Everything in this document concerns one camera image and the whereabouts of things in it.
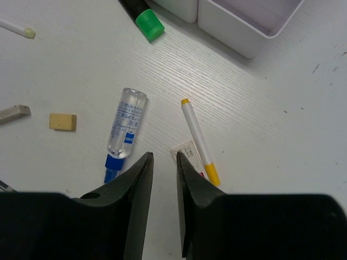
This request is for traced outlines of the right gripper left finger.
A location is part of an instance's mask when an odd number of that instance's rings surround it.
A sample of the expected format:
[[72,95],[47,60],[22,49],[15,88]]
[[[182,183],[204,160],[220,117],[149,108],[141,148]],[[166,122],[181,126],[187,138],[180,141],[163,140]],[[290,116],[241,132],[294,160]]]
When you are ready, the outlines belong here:
[[1,259],[141,259],[154,157],[84,194],[1,193]]

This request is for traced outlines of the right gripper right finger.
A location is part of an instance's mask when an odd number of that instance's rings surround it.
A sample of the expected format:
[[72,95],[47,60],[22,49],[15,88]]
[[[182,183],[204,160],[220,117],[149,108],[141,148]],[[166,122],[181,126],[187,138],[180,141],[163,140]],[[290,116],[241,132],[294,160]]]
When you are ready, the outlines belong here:
[[346,259],[346,214],[326,194],[227,194],[177,153],[186,259]]

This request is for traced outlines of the clear blue glue bottle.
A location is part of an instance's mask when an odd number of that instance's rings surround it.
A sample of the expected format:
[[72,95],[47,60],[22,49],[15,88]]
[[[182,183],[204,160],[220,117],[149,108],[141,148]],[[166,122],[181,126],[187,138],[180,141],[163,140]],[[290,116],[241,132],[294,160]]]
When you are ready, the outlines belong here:
[[136,132],[145,110],[147,95],[124,88],[108,139],[104,183],[116,178],[132,152]]

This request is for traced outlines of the yellow capped white marker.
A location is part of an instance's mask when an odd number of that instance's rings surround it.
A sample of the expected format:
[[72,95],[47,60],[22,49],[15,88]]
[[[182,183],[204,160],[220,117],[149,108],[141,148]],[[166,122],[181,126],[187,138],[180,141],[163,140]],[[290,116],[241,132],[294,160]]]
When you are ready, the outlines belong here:
[[221,184],[219,175],[213,163],[213,159],[211,157],[207,143],[205,141],[205,138],[203,136],[202,130],[198,123],[196,114],[194,112],[193,106],[189,99],[181,100],[181,109],[187,121],[193,140],[196,144],[197,151],[199,152],[199,155],[201,157],[201,160],[202,160],[205,172],[209,178],[209,181],[213,185],[219,186]]

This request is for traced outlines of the pale yellow white marker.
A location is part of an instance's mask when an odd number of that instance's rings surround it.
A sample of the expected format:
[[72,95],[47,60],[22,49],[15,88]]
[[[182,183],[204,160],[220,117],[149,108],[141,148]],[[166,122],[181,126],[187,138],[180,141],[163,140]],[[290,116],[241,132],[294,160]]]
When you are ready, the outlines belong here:
[[32,28],[19,25],[5,18],[1,18],[1,27],[28,39],[34,39],[36,35]]

